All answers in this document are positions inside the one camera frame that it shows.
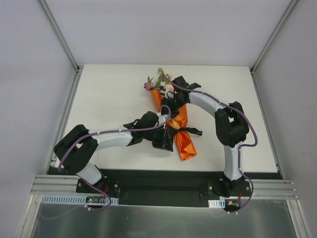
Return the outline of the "mauve fake rose stem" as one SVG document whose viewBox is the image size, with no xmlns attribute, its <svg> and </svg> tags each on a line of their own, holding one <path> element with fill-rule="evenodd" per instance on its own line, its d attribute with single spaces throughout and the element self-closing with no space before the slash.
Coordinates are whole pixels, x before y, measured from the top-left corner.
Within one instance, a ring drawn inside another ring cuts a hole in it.
<svg viewBox="0 0 317 238">
<path fill-rule="evenodd" d="M 153 78 L 148 77 L 147 82 L 144 83 L 144 89 L 147 91 L 151 91 L 155 89 L 155 86 L 153 84 Z"/>
</svg>

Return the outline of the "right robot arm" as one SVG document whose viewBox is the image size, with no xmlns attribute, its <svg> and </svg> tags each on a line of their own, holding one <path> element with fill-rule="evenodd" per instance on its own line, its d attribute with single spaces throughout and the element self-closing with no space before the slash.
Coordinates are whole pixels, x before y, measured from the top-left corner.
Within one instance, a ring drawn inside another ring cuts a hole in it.
<svg viewBox="0 0 317 238">
<path fill-rule="evenodd" d="M 226 104 L 205 92 L 197 83 L 188 84 L 183 76 L 173 81 L 162 74 L 163 81 L 173 85 L 172 96 L 167 95 L 162 103 L 176 112 L 185 104 L 193 104 L 208 112 L 215 120 L 216 136 L 224 146 L 225 168 L 223 179 L 214 188 L 222 189 L 227 195 L 235 195 L 245 181 L 241 171 L 242 142 L 246 140 L 249 126 L 239 102 Z"/>
</svg>

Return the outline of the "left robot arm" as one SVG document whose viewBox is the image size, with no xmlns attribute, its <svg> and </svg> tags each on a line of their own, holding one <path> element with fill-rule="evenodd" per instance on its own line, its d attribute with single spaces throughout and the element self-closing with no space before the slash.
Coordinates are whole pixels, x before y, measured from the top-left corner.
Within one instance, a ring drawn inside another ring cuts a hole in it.
<svg viewBox="0 0 317 238">
<path fill-rule="evenodd" d="M 99 193 L 104 189 L 105 177 L 90 162 L 93 154 L 110 147 L 132 146 L 144 139 L 157 142 L 159 136 L 164 134 L 168 119 L 170 115 L 167 113 L 162 115 L 149 111 L 140 119 L 111 130 L 93 131 L 79 124 L 53 148 L 60 161 L 58 169 L 79 176 L 88 182 L 87 186 L 92 192 Z"/>
</svg>

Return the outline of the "black ribbon with gold text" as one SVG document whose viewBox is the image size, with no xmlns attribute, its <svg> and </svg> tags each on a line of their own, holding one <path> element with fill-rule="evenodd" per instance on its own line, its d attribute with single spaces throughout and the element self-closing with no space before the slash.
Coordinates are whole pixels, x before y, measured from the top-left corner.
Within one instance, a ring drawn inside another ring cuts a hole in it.
<svg viewBox="0 0 317 238">
<path fill-rule="evenodd" d="M 181 127 L 179 129 L 176 129 L 174 128 L 174 136 L 181 133 L 181 132 L 188 132 L 190 134 L 194 134 L 194 135 L 198 135 L 198 136 L 202 136 L 203 135 L 203 132 L 196 129 L 196 128 L 193 128 L 193 127 Z"/>
</svg>

